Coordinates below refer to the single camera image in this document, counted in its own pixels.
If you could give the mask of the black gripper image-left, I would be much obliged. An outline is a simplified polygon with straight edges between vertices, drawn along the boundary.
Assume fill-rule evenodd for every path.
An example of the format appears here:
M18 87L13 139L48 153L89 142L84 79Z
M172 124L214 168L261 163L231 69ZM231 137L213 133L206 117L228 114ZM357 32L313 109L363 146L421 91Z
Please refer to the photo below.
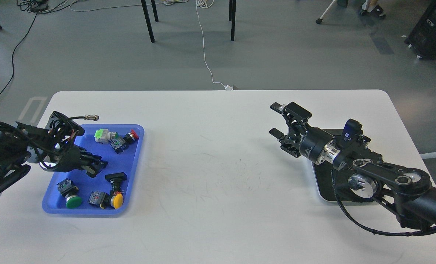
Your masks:
M89 177L95 178L107 167L108 163L108 161L102 161L101 156L87 152L86 149L78 145L72 145L61 156L56 157L55 161L51 161L50 156L47 156L39 165L47 172L71 172L74 169L84 170Z

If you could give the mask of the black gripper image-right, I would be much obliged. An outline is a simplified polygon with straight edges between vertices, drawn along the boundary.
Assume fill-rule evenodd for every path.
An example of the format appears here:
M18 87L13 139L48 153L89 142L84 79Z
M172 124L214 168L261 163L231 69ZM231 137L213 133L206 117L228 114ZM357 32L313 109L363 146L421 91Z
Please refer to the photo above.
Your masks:
M270 105L270 109L279 113L286 120L288 134L285 135L276 128L272 128L269 134L275 137L280 148L295 158L303 155L314 164L324 162L324 149L334 142L334 135L317 127L307 125L312 113L295 102Z

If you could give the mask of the black robot arm image-left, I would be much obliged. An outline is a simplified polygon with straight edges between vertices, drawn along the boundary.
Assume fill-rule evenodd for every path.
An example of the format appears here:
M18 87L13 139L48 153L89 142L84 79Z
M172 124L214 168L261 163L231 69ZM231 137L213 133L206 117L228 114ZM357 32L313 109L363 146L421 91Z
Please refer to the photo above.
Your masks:
M92 178L106 168L101 156L75 144L84 134L75 119L54 111L45 128L0 122L0 193L27 175L31 163L47 172L79 169Z

